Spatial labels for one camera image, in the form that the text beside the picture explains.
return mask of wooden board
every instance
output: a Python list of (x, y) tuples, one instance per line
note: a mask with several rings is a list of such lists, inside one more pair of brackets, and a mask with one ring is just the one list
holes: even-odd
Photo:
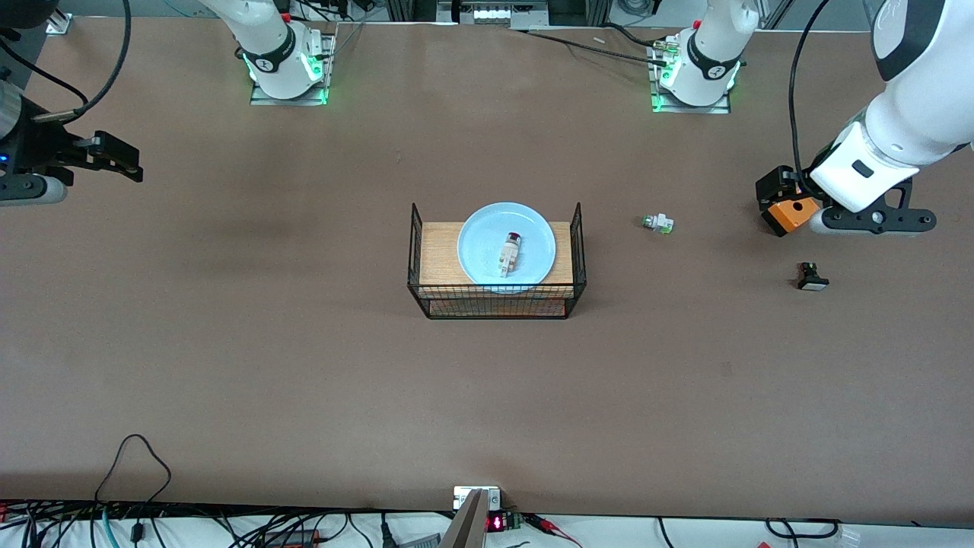
[[(572, 283), (572, 237), (570, 223), (550, 222), (554, 232), (554, 266), (542, 284)], [(420, 285), (449, 286), (473, 283), (457, 257), (457, 239), (462, 222), (424, 222), (420, 252)]]

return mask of red wire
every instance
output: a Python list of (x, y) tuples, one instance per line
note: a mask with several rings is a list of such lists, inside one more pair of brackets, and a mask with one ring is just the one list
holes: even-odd
[(585, 548), (577, 540), (575, 540), (574, 538), (572, 538), (568, 533), (566, 533), (565, 531), (563, 531), (561, 529), (558, 529), (557, 530), (557, 532), (555, 533), (555, 536), (557, 536), (558, 538), (564, 538), (565, 540), (568, 540), (570, 542), (574, 542), (575, 545), (578, 546), (579, 548)]

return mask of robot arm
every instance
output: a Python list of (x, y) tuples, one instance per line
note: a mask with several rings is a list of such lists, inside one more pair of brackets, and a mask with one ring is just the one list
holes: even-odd
[[(297, 98), (323, 79), (321, 33), (284, 22), (272, 0), (202, 0), (233, 31), (250, 77), (271, 98)], [(43, 24), (57, 0), (0, 0), (3, 36)], [(67, 122), (23, 96), (0, 67), (0, 207), (54, 204), (67, 195), (69, 168), (113, 171), (142, 181), (138, 149), (106, 132), (81, 138)]]
[[(873, 53), (886, 89), (805, 170), (781, 166), (757, 184), (762, 216), (783, 236), (807, 220), (820, 233), (905, 233), (936, 225), (909, 208), (912, 177), (974, 140), (974, 76), (962, 59), (974, 38), (974, 3), (886, 0)], [(885, 203), (890, 189), (898, 205)], [(819, 210), (812, 198), (825, 206)]]
[(731, 84), (759, 21), (755, 0), (708, 0), (699, 25), (667, 40), (677, 43), (678, 50), (659, 85), (686, 104), (714, 104)]
[(284, 22), (272, 0), (201, 0), (227, 23), (250, 77), (272, 98), (296, 98), (324, 78), (321, 32)]
[(974, 140), (974, 3), (887, 0), (873, 27), (886, 89), (853, 118), (811, 179), (853, 213)]

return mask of brown table surface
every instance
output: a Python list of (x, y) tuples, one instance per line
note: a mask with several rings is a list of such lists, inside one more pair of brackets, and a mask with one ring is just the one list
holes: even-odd
[[(120, 36), (76, 20), (40, 65), (93, 93)], [(638, 63), (368, 26), (326, 107), (272, 108), (220, 21), (136, 20), (71, 127), (137, 146), (145, 183), (79, 171), (64, 203), (0, 211), (0, 496), (89, 498), (141, 432), (167, 500), (441, 509), (497, 484), (549, 513), (974, 519), (971, 154), (918, 177), (929, 234), (775, 238), (753, 185), (789, 163), (796, 39), (756, 36), (734, 113), (691, 116), (653, 114)], [(811, 36), (805, 158), (881, 87), (866, 35)], [(425, 319), (410, 203), (502, 200), (581, 201), (574, 316)], [(637, 226), (659, 212), (671, 235)], [(804, 260), (827, 291), (792, 287)], [(106, 495), (161, 479), (131, 448)]]

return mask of green wire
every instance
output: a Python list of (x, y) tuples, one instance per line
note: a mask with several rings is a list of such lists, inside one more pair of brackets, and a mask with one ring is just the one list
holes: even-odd
[(105, 526), (105, 534), (108, 535), (108, 542), (111, 543), (112, 548), (120, 548), (119, 541), (115, 540), (115, 533), (112, 532), (112, 528), (108, 525), (108, 509), (101, 509), (101, 524)]

